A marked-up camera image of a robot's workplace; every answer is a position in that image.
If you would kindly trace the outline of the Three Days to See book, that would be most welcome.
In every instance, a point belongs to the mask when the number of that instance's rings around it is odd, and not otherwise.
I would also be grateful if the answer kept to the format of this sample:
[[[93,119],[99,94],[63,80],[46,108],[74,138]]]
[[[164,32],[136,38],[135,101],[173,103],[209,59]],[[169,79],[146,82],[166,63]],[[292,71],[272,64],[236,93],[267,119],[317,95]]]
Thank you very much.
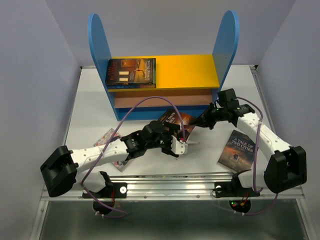
[[[179,114],[180,114],[182,122],[183,122],[185,139],[187,140],[189,138],[191,132],[195,128],[195,125],[192,125],[192,123],[194,123],[197,118],[190,115],[190,114],[183,113],[183,112],[180,112]],[[180,129],[177,132],[177,137],[179,139],[183,138],[182,122],[181,122],[180,117],[178,116],[177,112],[173,108],[168,109],[165,113],[163,113],[161,115],[161,117],[158,119],[158,121],[161,123],[179,125]]]

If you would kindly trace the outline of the Tale of Two Cities book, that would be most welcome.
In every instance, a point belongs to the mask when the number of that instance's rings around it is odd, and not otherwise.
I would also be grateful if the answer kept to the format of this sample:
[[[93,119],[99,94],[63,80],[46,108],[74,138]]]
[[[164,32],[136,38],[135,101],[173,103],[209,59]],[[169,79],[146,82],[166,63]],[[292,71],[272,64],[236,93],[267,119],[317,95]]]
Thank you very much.
[[[250,170],[254,161],[255,146],[247,135],[233,130],[217,164],[232,173]]]

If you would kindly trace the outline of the Little Women book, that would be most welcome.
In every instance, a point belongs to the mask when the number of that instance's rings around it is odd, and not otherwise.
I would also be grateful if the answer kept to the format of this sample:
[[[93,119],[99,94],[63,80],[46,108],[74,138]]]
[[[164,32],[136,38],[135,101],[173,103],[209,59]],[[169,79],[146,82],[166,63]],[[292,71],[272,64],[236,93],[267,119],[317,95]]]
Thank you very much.
[[[115,132],[113,128],[110,128],[102,137],[100,137],[94,144],[94,147],[105,145],[109,139],[111,139],[112,134]],[[119,133],[115,133],[113,138],[111,139],[111,143],[117,139],[120,139],[122,136]],[[112,165],[119,171],[123,172],[126,167],[129,165],[128,161],[114,161]]]

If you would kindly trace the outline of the brown Edward Tulane book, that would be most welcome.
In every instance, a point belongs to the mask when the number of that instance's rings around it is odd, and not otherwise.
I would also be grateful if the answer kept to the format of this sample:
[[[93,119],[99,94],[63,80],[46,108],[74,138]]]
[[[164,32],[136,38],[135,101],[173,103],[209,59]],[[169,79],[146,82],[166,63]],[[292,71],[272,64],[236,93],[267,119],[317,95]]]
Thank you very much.
[[[111,58],[105,83],[107,86],[155,84],[156,58]]]

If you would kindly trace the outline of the Jane Eyre book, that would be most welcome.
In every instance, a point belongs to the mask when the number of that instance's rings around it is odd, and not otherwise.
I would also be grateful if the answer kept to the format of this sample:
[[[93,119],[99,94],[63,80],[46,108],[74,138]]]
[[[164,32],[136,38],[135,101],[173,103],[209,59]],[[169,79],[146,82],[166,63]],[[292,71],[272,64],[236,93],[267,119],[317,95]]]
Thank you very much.
[[[109,91],[114,90],[114,91],[122,91],[122,90],[136,90],[136,89],[155,89],[155,85],[115,85],[115,86],[108,86],[107,89]]]

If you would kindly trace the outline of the Animal Farm book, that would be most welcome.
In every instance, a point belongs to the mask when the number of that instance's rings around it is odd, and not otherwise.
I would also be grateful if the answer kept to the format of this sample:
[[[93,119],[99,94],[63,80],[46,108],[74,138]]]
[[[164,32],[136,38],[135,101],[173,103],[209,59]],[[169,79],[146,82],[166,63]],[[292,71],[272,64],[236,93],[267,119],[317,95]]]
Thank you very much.
[[[156,88],[155,84],[115,84],[108,85],[108,89],[149,89]]]

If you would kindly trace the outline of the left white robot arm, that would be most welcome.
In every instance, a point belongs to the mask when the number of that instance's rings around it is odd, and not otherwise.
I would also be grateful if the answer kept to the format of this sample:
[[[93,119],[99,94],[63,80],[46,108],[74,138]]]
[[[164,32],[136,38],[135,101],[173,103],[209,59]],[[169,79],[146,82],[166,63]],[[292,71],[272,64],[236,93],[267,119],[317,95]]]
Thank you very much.
[[[106,197],[111,193],[112,183],[106,172],[93,172],[95,167],[128,162],[142,157],[147,150],[157,148],[177,158],[188,148],[178,134],[179,130],[178,124],[153,120],[141,130],[118,139],[111,138],[108,144],[73,150],[60,146],[40,167],[48,195],[59,197],[75,184],[83,184],[90,192]]]

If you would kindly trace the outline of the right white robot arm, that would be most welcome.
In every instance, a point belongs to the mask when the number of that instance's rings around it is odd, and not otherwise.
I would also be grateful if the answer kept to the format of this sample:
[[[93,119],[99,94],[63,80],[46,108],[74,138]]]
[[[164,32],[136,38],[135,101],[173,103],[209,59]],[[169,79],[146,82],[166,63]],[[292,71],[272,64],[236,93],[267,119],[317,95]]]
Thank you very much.
[[[212,130],[218,122],[228,122],[254,143],[253,169],[234,175],[231,192],[242,195],[248,189],[260,193],[269,189],[281,193],[307,182],[307,155],[301,146],[292,146],[263,123],[262,111],[251,101],[240,104],[241,97],[230,88],[218,92],[193,125]]]

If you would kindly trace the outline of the blue yellow wooden bookshelf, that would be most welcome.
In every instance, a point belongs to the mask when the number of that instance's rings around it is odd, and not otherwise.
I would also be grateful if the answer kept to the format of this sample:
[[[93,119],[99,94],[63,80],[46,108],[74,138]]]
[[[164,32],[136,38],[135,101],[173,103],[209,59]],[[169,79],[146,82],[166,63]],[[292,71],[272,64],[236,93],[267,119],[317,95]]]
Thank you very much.
[[[88,18],[88,43],[94,65],[117,120],[152,120],[171,105],[198,116],[217,98],[233,63],[239,42],[239,18],[228,10],[222,17],[211,54],[113,57],[98,14]],[[108,90],[110,59],[156,58],[156,88]]]

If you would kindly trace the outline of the aluminium mounting rail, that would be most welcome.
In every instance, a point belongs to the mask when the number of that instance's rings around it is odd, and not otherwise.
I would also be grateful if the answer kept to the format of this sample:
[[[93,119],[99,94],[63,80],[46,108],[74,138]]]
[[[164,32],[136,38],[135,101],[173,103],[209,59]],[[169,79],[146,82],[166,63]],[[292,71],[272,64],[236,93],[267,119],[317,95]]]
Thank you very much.
[[[112,176],[113,183],[127,183],[126,198],[118,201],[192,201],[231,200],[242,197],[215,198],[211,192],[218,182],[230,182],[232,175],[226,172],[186,175]],[[273,200],[275,194],[264,189],[260,197],[250,200]],[[294,187],[278,194],[277,199],[304,199],[302,187]],[[72,190],[58,197],[50,197],[46,187],[42,190],[41,201],[90,201],[83,198],[83,190],[74,186]]]

